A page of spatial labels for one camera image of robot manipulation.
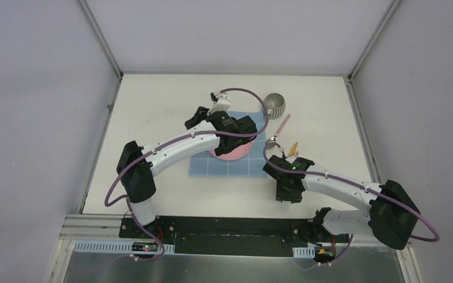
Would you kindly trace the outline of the gold table knife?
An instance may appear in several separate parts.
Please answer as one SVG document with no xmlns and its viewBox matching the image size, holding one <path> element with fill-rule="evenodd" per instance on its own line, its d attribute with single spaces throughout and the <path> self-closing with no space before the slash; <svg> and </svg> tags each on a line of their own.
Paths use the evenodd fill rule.
<svg viewBox="0 0 453 283">
<path fill-rule="evenodd" d="M 295 142 L 292 145 L 291 149 L 289 150 L 288 156 L 296 156 L 298 154 L 297 147 L 298 147 L 298 142 Z"/>
</svg>

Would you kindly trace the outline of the pink plate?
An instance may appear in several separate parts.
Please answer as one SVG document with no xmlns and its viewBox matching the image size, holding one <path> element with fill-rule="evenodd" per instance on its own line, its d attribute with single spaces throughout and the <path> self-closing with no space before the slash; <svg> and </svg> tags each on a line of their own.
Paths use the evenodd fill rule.
<svg viewBox="0 0 453 283">
<path fill-rule="evenodd" d="M 226 160 L 226 161 L 237 160 L 237 159 L 240 159 L 240 158 L 246 156 L 249 153 L 249 151 L 252 148 L 253 143 L 254 142 L 251 141 L 247 144 L 243 144 L 243 145 L 237 147 L 236 149 L 234 149 L 233 151 L 231 151 L 230 153 L 225 153 L 222 155 L 217 155 L 215 153 L 215 150 L 210 150 L 209 153 L 211 155 L 213 155 L 213 157 L 216 157 L 217 159 Z"/>
</svg>

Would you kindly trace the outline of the blue checked cloth napkin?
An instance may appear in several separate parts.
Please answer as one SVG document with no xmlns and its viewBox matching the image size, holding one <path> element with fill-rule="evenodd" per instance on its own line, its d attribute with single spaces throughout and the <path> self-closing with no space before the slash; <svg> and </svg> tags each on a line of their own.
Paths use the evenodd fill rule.
<svg viewBox="0 0 453 283">
<path fill-rule="evenodd" d="M 214 152 L 201 152 L 193 155 L 189 162 L 190 177 L 252 177 L 267 178 L 262 170 L 265 161 L 262 151 L 266 134 L 256 137 L 249 150 L 241 150 L 243 156 L 229 160 L 224 156 L 216 157 Z"/>
</svg>

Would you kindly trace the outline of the pink handled spoon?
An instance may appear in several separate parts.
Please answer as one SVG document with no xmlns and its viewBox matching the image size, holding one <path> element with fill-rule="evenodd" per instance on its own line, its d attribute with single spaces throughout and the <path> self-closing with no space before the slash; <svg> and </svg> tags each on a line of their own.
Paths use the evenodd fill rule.
<svg viewBox="0 0 453 283">
<path fill-rule="evenodd" d="M 274 133 L 274 135 L 265 141 L 266 148 L 271 149 L 271 148 L 275 147 L 277 137 L 280 135 L 280 133 L 282 132 L 283 128 L 285 127 L 285 125 L 287 124 L 287 122 L 289 121 L 290 118 L 291 118 L 290 114 L 286 115 L 286 117 L 281 122 L 281 124 L 279 125 L 279 127 L 276 130 L 276 132 Z"/>
</svg>

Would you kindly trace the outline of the grey ribbed mug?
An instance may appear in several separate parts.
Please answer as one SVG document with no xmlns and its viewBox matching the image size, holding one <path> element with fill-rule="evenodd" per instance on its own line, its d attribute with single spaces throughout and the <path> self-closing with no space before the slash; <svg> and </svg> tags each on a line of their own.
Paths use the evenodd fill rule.
<svg viewBox="0 0 453 283">
<path fill-rule="evenodd" d="M 279 93 L 271 93 L 264 98 L 269 119 L 277 119 L 285 112 L 285 98 Z"/>
</svg>

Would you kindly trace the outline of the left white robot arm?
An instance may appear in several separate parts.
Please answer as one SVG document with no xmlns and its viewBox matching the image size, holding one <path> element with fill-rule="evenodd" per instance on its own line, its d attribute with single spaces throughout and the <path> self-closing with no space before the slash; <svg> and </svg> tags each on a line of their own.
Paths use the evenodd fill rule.
<svg viewBox="0 0 453 283">
<path fill-rule="evenodd" d="M 212 150 L 217 156 L 231 153 L 253 141 L 258 132 L 256 122 L 248 115 L 235 118 L 226 111 L 208 114 L 206 107 L 198 107 L 194 116 L 185 121 L 185 127 L 184 133 L 167 141 L 147 147 L 131 141 L 123 148 L 116 172 L 136 218 L 133 229 L 141 238 L 150 238 L 156 231 L 152 207 L 156 176 L 201 152 Z"/>
</svg>

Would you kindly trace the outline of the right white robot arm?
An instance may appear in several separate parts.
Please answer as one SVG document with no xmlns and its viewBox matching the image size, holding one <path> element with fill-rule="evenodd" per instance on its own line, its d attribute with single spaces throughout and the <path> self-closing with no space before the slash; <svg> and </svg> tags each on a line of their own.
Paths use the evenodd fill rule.
<svg viewBox="0 0 453 283">
<path fill-rule="evenodd" d="M 262 168 L 276 181 L 276 200 L 300 203 L 303 192 L 326 195 L 353 207 L 316 211 L 310 221 L 318 242 L 333 235 L 373 236 L 382 244 L 402 250 L 411 238 L 419 209 L 403 187 L 392 180 L 384 184 L 359 181 L 338 174 L 302 157 L 289 162 L 271 156 Z"/>
</svg>

